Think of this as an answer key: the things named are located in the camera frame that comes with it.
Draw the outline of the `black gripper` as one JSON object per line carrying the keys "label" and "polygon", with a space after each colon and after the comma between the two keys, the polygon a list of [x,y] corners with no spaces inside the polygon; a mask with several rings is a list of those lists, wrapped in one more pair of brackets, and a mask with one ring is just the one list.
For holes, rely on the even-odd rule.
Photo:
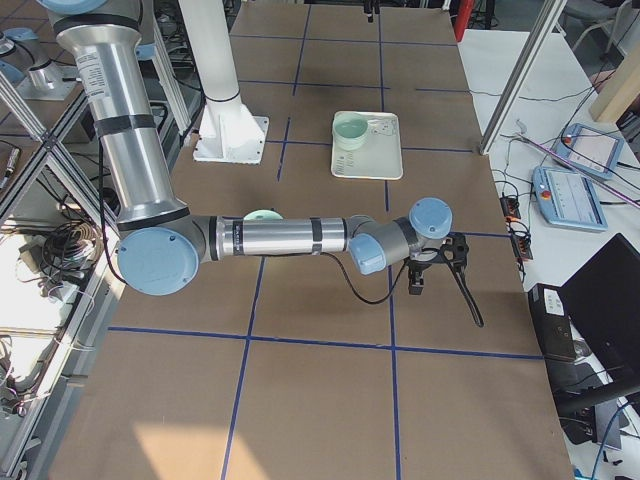
{"label": "black gripper", "polygon": [[421,294],[424,289],[423,272],[431,265],[440,262],[438,249],[424,249],[420,253],[410,255],[404,260],[408,268],[408,293]]}

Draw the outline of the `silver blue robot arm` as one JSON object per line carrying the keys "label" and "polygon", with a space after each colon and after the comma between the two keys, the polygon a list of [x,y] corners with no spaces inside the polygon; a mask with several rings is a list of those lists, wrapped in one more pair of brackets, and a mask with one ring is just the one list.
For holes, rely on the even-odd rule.
{"label": "silver blue robot arm", "polygon": [[141,1],[48,1],[59,45],[79,70],[120,202],[117,264],[123,281],[148,295],[186,287],[199,266],[228,256],[336,256],[348,252],[364,275],[438,253],[452,213],[437,198],[381,224],[367,216],[266,219],[197,216],[173,191],[140,72],[137,48],[153,18]]}

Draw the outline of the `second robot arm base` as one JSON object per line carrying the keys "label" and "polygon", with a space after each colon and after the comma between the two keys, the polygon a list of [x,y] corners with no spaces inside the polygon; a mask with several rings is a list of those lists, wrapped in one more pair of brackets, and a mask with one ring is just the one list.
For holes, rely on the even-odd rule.
{"label": "second robot arm base", "polygon": [[77,84],[77,68],[56,64],[24,27],[1,32],[1,73],[27,100],[63,101]]}

